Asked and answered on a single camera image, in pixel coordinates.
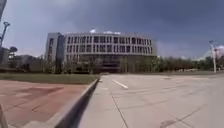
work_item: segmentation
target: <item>curb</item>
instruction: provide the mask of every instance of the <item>curb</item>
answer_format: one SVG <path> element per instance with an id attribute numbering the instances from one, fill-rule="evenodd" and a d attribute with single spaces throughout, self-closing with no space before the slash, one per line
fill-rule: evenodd
<path id="1" fill-rule="evenodd" d="M 31 121 L 23 128 L 69 128 L 78 116 L 84 105 L 91 98 L 100 78 L 90 84 L 90 86 L 77 98 L 72 98 L 62 109 L 54 114 L 47 122 Z"/>
<path id="2" fill-rule="evenodd" d="M 0 105 L 0 128 L 8 128 L 1 105 Z"/>

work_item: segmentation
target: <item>asphalt road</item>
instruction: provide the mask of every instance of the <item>asphalt road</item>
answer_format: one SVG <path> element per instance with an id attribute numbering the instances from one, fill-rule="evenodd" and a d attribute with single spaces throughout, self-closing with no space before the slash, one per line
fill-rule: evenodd
<path id="1" fill-rule="evenodd" d="M 79 128 L 223 128 L 223 78 L 102 76 Z"/>

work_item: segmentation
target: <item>red brick paving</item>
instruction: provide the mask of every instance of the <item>red brick paving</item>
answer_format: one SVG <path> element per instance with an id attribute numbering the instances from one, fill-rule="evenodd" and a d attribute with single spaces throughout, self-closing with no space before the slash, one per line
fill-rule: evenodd
<path id="1" fill-rule="evenodd" d="M 0 80 L 0 104 L 8 123 L 20 128 L 30 121 L 49 120 L 86 87 Z"/>

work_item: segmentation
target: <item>building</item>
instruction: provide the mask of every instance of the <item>building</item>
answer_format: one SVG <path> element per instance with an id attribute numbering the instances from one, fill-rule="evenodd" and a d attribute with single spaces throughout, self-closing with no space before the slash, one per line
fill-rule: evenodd
<path id="1" fill-rule="evenodd" d="M 65 38 L 60 33 L 49 33 L 47 37 L 45 60 L 48 63 L 63 61 Z"/>
<path id="2" fill-rule="evenodd" d="M 9 49 L 2 47 L 0 50 L 0 65 L 2 67 L 5 67 L 8 65 L 8 61 L 9 61 Z"/>
<path id="3" fill-rule="evenodd" d="M 122 61 L 137 63 L 139 58 L 157 56 L 156 42 L 142 35 L 70 33 L 64 35 L 64 40 L 60 40 L 60 35 L 59 33 L 48 35 L 45 53 L 48 61 L 60 56 L 64 65 L 72 62 L 99 64 L 100 72 L 119 72 Z"/>
<path id="4" fill-rule="evenodd" d="M 43 58 L 34 57 L 31 55 L 18 55 L 13 58 L 16 67 L 28 66 L 32 72 L 42 72 L 44 68 Z"/>
<path id="5" fill-rule="evenodd" d="M 6 3 L 7 3 L 7 0 L 0 0 L 0 21 L 2 19 L 2 14 L 5 9 Z"/>

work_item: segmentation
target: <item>modern office building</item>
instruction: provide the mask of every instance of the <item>modern office building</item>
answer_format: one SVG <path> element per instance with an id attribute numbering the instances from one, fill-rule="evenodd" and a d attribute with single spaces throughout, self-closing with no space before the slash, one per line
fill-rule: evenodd
<path id="1" fill-rule="evenodd" d="M 64 40 L 60 36 L 48 35 L 45 54 L 48 61 L 61 58 L 63 64 L 100 63 L 101 71 L 118 72 L 121 60 L 128 58 L 135 62 L 138 57 L 157 56 L 156 42 L 138 34 L 70 33 L 63 36 Z"/>
<path id="2" fill-rule="evenodd" d="M 63 61 L 65 38 L 60 33 L 49 33 L 47 37 L 45 59 L 48 63 Z"/>

